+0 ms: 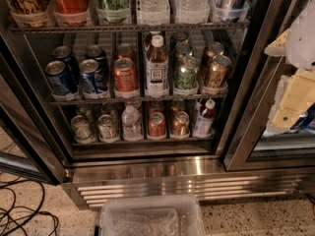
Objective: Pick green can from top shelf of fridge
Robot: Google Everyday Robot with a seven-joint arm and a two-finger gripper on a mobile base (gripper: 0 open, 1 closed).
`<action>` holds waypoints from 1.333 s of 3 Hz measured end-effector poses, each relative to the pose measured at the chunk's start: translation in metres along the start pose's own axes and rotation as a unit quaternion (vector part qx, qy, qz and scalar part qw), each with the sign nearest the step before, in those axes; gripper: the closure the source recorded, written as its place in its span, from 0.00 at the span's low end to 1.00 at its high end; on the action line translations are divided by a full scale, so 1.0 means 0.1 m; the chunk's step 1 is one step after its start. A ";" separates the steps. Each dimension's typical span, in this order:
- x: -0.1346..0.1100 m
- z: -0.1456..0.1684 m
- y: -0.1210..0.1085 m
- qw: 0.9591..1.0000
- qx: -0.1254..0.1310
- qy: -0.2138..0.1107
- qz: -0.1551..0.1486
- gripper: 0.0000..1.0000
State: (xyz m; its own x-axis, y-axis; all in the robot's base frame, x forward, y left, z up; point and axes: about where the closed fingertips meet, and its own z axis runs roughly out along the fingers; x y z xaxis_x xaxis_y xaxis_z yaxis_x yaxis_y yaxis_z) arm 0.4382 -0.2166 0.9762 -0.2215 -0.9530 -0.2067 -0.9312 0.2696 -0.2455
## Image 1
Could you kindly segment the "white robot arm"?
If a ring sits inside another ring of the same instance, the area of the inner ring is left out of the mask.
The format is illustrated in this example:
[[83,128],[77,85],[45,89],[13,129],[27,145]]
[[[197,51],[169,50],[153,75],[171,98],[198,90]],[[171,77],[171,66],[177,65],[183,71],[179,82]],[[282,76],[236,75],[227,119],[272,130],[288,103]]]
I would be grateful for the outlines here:
[[291,26],[264,52],[284,57],[297,69],[294,75],[282,75],[278,82],[266,131],[279,135],[288,131],[315,103],[315,0],[311,0]]

